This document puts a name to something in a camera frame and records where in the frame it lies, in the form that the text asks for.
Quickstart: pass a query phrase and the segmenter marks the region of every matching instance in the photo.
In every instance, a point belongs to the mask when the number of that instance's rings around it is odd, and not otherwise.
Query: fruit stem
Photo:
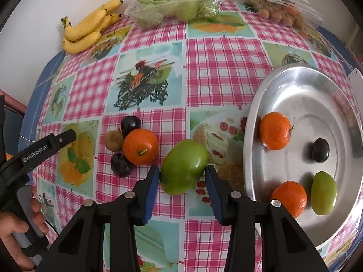
[[[293,118],[293,126],[292,126],[292,128],[290,129],[290,131],[291,131],[293,128],[295,128],[295,121],[296,121],[296,118],[294,117],[294,118]]]
[[[148,149],[144,149],[143,151],[139,152],[139,156],[142,156]]]

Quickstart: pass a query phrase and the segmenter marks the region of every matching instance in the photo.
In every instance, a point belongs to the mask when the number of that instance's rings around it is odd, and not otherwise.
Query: white wall
[[[60,19],[73,24],[108,0],[22,0],[0,32],[0,88],[27,105],[46,63],[61,50]],[[124,0],[123,11],[130,0]],[[340,0],[308,0],[326,16],[325,28],[345,41],[354,20]]]

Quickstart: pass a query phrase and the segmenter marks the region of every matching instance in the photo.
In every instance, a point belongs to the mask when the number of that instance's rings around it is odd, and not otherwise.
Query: human hand
[[[36,194],[36,188],[32,186],[33,196]],[[47,234],[49,231],[48,225],[45,223],[45,216],[40,212],[40,202],[32,198],[30,206],[34,212],[33,221],[39,229]],[[5,247],[23,271],[31,271],[35,269],[34,263],[22,252],[20,245],[15,240],[12,232],[25,233],[28,231],[28,224],[19,219],[11,212],[0,212],[0,238]]]

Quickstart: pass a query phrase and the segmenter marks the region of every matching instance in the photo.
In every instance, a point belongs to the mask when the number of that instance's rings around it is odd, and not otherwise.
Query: screw
[[[85,207],[91,207],[93,205],[94,201],[92,199],[86,199],[84,202],[83,202],[83,205]]]
[[[135,196],[135,192],[133,192],[133,191],[125,192],[124,196],[126,198],[133,198]]]
[[[240,198],[240,197],[241,197],[241,193],[240,193],[240,192],[238,192],[238,191],[232,191],[232,192],[231,192],[231,196],[232,196],[233,198]]]
[[[271,201],[271,204],[272,204],[272,206],[274,206],[274,207],[281,207],[281,203],[280,203],[280,201],[278,201],[277,199],[273,199],[273,200]]]

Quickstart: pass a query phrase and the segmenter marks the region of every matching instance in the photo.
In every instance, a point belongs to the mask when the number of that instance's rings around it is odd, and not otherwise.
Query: kiwi
[[[122,149],[123,139],[120,131],[110,131],[103,140],[109,151],[119,151]]]
[[[165,81],[168,78],[168,76],[170,75],[170,71],[171,71],[171,65],[170,64],[164,65],[163,67],[158,69],[153,76],[149,78],[147,83],[151,85],[161,84],[163,81]]]

